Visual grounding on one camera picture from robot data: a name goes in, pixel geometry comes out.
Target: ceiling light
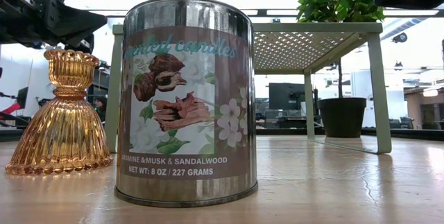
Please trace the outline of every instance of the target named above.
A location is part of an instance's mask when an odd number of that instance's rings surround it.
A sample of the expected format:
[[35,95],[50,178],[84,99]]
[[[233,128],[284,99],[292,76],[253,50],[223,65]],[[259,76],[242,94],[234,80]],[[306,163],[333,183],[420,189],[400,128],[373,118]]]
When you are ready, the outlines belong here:
[[439,10],[384,10],[385,16],[433,16]]
[[250,16],[250,15],[257,15],[257,10],[241,10],[243,13],[245,13],[246,15]]
[[297,15],[298,10],[267,10],[267,15]]
[[425,97],[438,96],[438,90],[436,90],[436,89],[427,90],[427,91],[424,91],[422,93],[422,95]]

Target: metal can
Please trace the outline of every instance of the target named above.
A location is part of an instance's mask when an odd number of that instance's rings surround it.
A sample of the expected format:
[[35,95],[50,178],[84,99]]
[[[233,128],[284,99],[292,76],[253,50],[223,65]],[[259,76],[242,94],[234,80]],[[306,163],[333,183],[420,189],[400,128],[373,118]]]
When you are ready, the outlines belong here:
[[125,16],[116,194],[158,207],[257,189],[253,27],[213,0],[151,0]]

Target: product label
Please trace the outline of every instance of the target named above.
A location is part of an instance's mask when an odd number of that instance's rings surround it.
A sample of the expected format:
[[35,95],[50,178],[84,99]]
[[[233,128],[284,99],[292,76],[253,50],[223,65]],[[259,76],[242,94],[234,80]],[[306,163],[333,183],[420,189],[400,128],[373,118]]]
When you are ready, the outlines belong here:
[[123,43],[120,169],[166,180],[248,171],[245,40],[171,26]]

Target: glass candlestick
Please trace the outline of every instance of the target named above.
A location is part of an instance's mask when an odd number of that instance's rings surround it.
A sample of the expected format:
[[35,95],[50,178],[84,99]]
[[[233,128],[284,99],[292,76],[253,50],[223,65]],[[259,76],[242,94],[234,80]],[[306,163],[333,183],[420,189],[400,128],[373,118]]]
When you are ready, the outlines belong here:
[[71,50],[46,51],[44,57],[55,98],[32,118],[6,171],[39,175],[107,166],[111,158],[105,132],[85,100],[99,59]]

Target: computer monitor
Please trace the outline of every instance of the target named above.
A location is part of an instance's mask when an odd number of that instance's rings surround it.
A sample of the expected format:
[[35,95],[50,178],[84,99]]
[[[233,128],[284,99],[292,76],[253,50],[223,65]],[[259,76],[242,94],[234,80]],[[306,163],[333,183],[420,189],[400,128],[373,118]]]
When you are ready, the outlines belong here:
[[270,109],[300,110],[300,102],[305,102],[304,90],[303,84],[270,83]]

